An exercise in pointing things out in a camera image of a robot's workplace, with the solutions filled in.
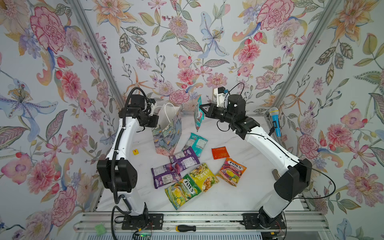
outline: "microphone head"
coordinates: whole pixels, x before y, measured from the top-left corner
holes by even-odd
[[[277,108],[270,108],[269,109],[269,114],[271,116],[278,115],[279,114],[279,109],[277,109]]]

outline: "teal snack bag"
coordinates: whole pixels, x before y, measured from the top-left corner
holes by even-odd
[[[203,151],[203,148],[207,142],[207,139],[191,133],[191,136],[189,137],[189,140],[183,147],[182,151],[186,150],[188,147],[192,147],[193,151],[196,153],[196,156],[200,157],[201,152]]]
[[[181,180],[165,189],[165,192],[175,209],[201,193],[200,188],[187,174]]]

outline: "screwdriver handle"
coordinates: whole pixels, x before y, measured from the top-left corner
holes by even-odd
[[[189,231],[196,231],[196,226],[188,226],[188,225],[179,225],[176,226],[177,232],[189,232]]]

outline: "purple snack bag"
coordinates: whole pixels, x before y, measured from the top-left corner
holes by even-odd
[[[193,165],[200,164],[192,147],[188,147],[186,150],[178,152],[173,156],[169,156],[169,159],[173,170],[178,174]]]
[[[170,163],[157,168],[151,168],[151,171],[153,175],[153,184],[156,189],[181,179],[181,175],[174,171]]]

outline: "toy microphone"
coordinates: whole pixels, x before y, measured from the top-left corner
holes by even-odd
[[[272,124],[273,124],[273,127],[275,128],[276,135],[278,137],[281,137],[280,125],[279,125],[279,110],[277,108],[271,108],[269,109],[269,114],[272,117]]]

